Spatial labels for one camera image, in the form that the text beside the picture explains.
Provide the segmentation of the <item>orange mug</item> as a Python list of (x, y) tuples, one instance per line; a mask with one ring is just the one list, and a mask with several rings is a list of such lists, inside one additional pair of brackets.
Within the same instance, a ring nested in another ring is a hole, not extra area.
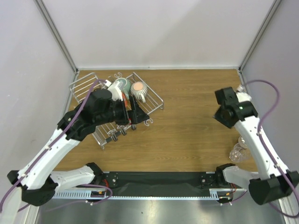
[(128, 102), (127, 102), (127, 98), (126, 98), (126, 95), (124, 94), (124, 92), (122, 92), (122, 99), (124, 101), (126, 109), (128, 109)]

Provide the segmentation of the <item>grey striped round mug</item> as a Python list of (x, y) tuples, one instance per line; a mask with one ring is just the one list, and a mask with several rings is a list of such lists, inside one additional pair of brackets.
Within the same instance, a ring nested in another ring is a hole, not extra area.
[(135, 82), (130, 87), (131, 94), (137, 99), (146, 103), (148, 86), (144, 82)]

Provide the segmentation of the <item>teal ceramic mug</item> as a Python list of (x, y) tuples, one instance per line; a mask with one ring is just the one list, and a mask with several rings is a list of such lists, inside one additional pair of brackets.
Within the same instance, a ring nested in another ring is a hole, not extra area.
[(131, 88), (131, 83), (128, 79), (126, 78), (118, 78), (116, 79), (116, 82), (118, 82), (118, 87), (120, 90), (124, 93), (126, 99), (129, 99), (130, 95), (130, 88)]

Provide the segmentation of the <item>clear faceted glass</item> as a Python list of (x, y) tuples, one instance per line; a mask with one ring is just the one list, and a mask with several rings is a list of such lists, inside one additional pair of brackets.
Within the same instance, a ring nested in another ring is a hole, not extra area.
[(232, 162), (240, 163), (246, 161), (250, 158), (250, 151), (244, 148), (239, 143), (234, 145), (234, 148), (229, 153), (229, 158)]

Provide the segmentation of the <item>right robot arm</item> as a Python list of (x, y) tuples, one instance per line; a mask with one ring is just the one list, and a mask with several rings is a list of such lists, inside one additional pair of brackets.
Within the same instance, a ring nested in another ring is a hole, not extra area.
[(235, 128), (250, 150), (257, 172), (240, 169), (232, 163), (218, 166), (215, 182), (225, 188), (233, 183), (249, 191), (259, 205), (290, 196), (291, 187), (297, 187), (299, 174), (291, 171), (280, 159), (263, 128), (260, 118), (245, 92), (232, 87), (215, 91), (220, 106), (214, 118), (228, 128)]

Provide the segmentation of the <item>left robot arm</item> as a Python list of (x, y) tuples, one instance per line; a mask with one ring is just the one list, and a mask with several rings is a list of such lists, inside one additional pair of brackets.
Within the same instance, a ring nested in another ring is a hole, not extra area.
[(23, 202), (41, 206), (61, 190), (102, 184), (103, 172), (94, 162), (61, 174), (53, 169), (86, 136), (94, 133), (96, 127), (112, 122), (119, 126), (136, 125), (150, 118), (134, 97), (129, 98), (131, 110), (127, 110), (123, 100), (114, 100), (112, 96), (107, 89), (92, 91), (63, 116), (49, 142), (25, 168), (8, 173), (13, 186), (21, 188)]

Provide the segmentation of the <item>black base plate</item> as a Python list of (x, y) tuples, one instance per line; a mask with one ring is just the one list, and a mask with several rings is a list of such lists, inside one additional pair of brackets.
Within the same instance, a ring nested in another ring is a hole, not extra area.
[(195, 193), (219, 188), (213, 172), (109, 172), (103, 178), (119, 193)]

